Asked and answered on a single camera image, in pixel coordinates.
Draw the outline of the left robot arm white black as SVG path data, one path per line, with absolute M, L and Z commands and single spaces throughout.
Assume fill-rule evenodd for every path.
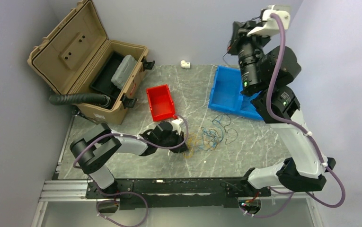
M 97 183 L 97 192 L 105 199 L 113 197 L 116 192 L 117 182 L 106 166 L 115 153 L 144 157 L 154 154 L 158 148 L 173 153 L 188 151 L 179 125 L 162 121 L 155 128 L 133 136 L 121 134 L 101 123 L 70 144 L 75 168 L 80 168 Z

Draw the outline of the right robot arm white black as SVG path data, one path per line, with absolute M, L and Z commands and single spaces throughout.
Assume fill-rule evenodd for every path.
M 301 66 L 293 50 L 285 47 L 280 68 L 276 69 L 280 48 L 264 53 L 263 47 L 271 38 L 248 35 L 259 25 L 253 20 L 235 21 L 227 52 L 238 57 L 241 93 L 252 97 L 255 110 L 280 136 L 291 157 L 270 167 L 249 169 L 241 180 L 241 191 L 253 196 L 259 189 L 277 185 L 294 192 L 321 191 L 327 181 L 324 174 L 334 168 L 336 161 L 316 151 L 300 103 L 288 86 Z

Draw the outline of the white pipe elbow fitting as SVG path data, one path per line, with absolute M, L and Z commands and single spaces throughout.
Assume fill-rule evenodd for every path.
M 185 60 L 182 60 L 180 62 L 180 66 L 183 69 L 190 69 L 191 68 L 191 63 L 190 62 L 186 62 Z

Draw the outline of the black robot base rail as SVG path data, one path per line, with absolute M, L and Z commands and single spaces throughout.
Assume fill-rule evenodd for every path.
M 238 207 L 238 201 L 271 196 L 267 187 L 254 189 L 244 177 L 117 178 L 100 193 L 88 182 L 86 199 L 114 199 L 120 210 L 173 207 Z

